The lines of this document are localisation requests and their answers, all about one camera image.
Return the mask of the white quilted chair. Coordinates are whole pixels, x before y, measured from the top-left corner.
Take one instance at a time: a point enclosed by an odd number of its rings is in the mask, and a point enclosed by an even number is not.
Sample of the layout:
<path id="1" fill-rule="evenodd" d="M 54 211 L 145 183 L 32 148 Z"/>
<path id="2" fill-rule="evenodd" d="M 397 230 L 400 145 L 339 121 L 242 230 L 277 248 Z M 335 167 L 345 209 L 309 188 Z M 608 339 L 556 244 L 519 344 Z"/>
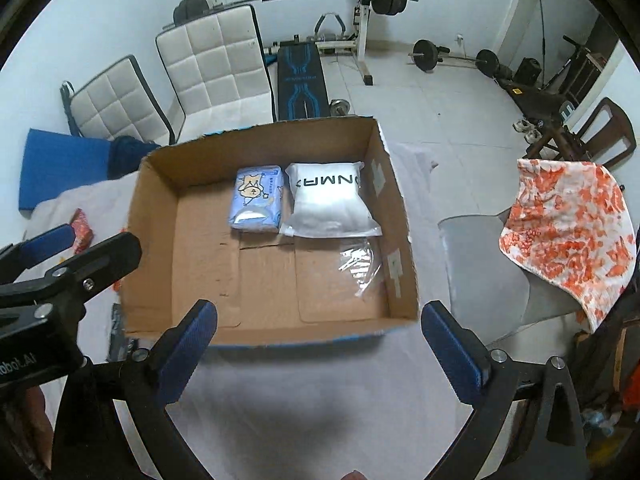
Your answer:
<path id="1" fill-rule="evenodd" d="M 167 29 L 155 44 L 184 116 L 180 142 L 276 121 L 262 37 L 249 4 Z"/>
<path id="2" fill-rule="evenodd" d="M 72 136 L 109 141 L 129 136 L 160 145 L 176 142 L 174 128 L 133 55 L 108 66 L 79 89 L 64 81 L 60 93 Z"/>

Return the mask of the black foil packet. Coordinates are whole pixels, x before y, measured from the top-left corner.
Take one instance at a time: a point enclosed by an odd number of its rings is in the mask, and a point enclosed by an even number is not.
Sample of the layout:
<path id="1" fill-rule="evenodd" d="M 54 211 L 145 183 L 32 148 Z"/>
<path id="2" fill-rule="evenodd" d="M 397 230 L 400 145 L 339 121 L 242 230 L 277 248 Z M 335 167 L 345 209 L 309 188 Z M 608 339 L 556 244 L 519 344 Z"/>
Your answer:
<path id="1" fill-rule="evenodd" d="M 139 347 L 139 341 L 126 335 L 125 315 L 120 304 L 112 305 L 110 341 L 107 362 L 119 362 L 130 356 Z"/>

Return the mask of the open cardboard box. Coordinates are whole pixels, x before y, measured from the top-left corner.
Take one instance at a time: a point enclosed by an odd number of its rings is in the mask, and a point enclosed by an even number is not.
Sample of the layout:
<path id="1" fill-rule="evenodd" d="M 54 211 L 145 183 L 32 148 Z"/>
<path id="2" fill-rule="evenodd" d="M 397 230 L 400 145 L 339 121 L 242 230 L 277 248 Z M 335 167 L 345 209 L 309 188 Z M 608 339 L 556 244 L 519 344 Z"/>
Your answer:
<path id="1" fill-rule="evenodd" d="M 361 287 L 344 240 L 231 229 L 236 173 L 293 162 L 361 162 L 382 234 L 381 267 Z M 407 213 L 384 136 L 370 117 L 277 122 L 166 146 L 143 159 L 128 229 L 142 258 L 120 288 L 126 331 L 156 338 L 200 299 L 217 308 L 218 346 L 310 344 L 386 332 L 419 315 Z"/>

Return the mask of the white quilted chair left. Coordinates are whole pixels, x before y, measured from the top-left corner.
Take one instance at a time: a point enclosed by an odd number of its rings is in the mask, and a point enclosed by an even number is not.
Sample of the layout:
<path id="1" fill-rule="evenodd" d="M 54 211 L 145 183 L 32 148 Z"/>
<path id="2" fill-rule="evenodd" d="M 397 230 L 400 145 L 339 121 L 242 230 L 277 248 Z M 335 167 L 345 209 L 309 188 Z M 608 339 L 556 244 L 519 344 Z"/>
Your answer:
<path id="1" fill-rule="evenodd" d="M 109 141 L 129 136 L 160 145 L 176 142 L 174 128 L 133 55 L 108 66 L 79 89 L 64 81 L 60 93 L 72 136 Z"/>

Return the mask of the grey table cloth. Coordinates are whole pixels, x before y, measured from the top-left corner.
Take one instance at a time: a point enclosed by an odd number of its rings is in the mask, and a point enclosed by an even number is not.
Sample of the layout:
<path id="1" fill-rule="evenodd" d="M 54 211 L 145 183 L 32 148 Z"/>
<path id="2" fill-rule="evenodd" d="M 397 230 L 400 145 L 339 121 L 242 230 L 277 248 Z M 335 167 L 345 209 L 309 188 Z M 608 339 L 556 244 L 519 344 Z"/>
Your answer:
<path id="1" fill-rule="evenodd" d="M 435 144 L 392 143 L 407 202 L 419 304 L 449 304 L 437 220 Z M 122 228 L 137 174 L 40 204 L 24 238 L 82 208 L 96 241 Z M 471 409 L 454 394 L 419 323 L 381 337 L 257 349 L 209 348 L 178 403 L 180 434 L 215 479 L 424 479 Z"/>

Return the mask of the dark blue cloth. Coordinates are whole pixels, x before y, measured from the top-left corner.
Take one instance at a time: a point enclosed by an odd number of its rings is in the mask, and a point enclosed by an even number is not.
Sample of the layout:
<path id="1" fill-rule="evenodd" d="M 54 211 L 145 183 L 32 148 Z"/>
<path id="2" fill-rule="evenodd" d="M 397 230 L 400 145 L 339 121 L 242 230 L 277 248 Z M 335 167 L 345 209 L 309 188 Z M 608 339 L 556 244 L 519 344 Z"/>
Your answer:
<path id="1" fill-rule="evenodd" d="M 120 136 L 111 142 L 107 177 L 117 180 L 139 170 L 142 160 L 160 148 L 154 142 L 142 142 L 131 136 Z"/>

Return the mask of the grey plastic chair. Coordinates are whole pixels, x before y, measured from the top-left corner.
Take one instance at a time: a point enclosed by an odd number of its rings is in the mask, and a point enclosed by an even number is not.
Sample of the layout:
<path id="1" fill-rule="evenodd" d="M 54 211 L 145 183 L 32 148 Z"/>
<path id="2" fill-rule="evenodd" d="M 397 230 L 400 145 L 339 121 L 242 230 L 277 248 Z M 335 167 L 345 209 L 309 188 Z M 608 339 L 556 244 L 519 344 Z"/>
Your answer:
<path id="1" fill-rule="evenodd" d="M 438 224 L 450 311 L 486 346 L 525 325 L 580 310 L 570 294 L 503 255 L 499 237 L 509 214 L 462 214 Z"/>

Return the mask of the orange white patterned cloth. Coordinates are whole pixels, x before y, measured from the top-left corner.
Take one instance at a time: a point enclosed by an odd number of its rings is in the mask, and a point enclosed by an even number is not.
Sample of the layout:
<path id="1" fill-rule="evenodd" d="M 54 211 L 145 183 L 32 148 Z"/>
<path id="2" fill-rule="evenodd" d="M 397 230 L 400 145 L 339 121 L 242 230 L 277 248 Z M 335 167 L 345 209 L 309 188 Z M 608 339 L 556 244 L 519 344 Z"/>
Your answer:
<path id="1" fill-rule="evenodd" d="M 594 162 L 521 158 L 518 177 L 500 252 L 572 296 L 594 332 L 630 283 L 637 262 L 623 192 Z"/>

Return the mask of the white quilted chair right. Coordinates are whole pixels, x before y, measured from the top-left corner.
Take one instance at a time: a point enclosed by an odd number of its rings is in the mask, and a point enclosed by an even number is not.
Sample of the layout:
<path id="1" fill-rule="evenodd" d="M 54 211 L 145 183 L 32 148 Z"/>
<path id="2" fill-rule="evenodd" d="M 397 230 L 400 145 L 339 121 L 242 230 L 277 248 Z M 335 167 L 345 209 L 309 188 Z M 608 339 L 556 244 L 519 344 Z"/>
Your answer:
<path id="1" fill-rule="evenodd" d="M 180 142 L 276 121 L 262 37 L 249 4 L 167 29 L 155 44 L 184 116 Z"/>

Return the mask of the floor barbell with plates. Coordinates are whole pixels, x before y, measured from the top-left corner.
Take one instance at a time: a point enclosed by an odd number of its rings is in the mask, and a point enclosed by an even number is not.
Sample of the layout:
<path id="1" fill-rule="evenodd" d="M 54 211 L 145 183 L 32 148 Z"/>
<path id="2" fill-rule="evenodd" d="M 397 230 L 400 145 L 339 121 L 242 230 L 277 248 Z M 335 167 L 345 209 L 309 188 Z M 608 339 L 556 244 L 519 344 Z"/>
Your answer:
<path id="1" fill-rule="evenodd" d="M 483 75 L 492 78 L 500 67 L 498 56 L 491 50 L 480 50 L 474 58 L 470 58 L 465 55 L 452 54 L 449 48 L 436 46 L 434 42 L 426 39 L 418 40 L 413 45 L 408 57 L 422 72 L 430 72 L 438 64 L 445 61 L 460 61 L 472 63 Z"/>

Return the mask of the black blue weight bench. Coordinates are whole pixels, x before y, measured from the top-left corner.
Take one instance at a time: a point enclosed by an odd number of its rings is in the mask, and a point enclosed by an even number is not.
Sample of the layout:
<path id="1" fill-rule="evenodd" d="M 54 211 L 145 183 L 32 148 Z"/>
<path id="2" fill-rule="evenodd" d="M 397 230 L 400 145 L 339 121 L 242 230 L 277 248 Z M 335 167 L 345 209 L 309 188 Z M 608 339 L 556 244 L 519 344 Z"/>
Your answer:
<path id="1" fill-rule="evenodd" d="M 330 116 L 320 54 L 313 42 L 294 42 L 278 51 L 278 119 Z"/>

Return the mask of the dark red snack packet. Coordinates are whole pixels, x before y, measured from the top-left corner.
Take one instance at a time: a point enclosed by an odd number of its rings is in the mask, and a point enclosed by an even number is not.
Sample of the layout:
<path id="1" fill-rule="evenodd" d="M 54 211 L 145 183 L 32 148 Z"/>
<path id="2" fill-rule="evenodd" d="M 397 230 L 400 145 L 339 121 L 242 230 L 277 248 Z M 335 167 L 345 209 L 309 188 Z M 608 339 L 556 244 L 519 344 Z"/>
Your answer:
<path id="1" fill-rule="evenodd" d="M 79 255 L 91 246 L 94 233 L 89 226 L 85 211 L 81 208 L 75 210 L 72 218 L 70 218 L 70 225 L 75 233 L 75 239 L 72 245 L 73 253 Z"/>

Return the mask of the light blue tissue pack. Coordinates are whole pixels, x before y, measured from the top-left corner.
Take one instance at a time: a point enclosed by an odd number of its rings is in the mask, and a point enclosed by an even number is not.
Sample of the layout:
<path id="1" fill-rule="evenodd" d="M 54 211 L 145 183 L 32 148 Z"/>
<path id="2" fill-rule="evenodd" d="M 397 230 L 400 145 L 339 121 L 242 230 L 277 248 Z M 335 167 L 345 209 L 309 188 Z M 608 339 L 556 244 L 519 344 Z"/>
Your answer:
<path id="1" fill-rule="evenodd" d="M 275 233 L 280 229 L 284 177 L 279 166 L 242 168 L 234 181 L 231 229 Z"/>

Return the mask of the blue foam cushion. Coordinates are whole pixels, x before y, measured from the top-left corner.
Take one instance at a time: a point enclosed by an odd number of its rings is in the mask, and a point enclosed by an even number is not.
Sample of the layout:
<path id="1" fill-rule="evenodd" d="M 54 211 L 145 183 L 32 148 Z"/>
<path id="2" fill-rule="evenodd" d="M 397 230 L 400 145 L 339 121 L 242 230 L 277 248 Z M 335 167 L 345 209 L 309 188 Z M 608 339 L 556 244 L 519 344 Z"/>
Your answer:
<path id="1" fill-rule="evenodd" d="M 18 192 L 18 210 L 27 214 L 61 193 L 107 179 L 111 142 L 30 129 Z"/>

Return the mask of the white soft pouch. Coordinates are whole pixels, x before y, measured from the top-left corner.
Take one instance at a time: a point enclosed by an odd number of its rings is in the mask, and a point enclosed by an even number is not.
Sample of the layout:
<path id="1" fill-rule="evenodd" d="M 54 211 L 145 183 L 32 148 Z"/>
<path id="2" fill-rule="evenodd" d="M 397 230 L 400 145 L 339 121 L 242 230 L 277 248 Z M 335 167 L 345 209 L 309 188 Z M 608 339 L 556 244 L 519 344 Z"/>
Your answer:
<path id="1" fill-rule="evenodd" d="M 293 209 L 280 233 L 315 240 L 381 236 L 381 226 L 360 196 L 362 168 L 363 162 L 288 166 Z"/>

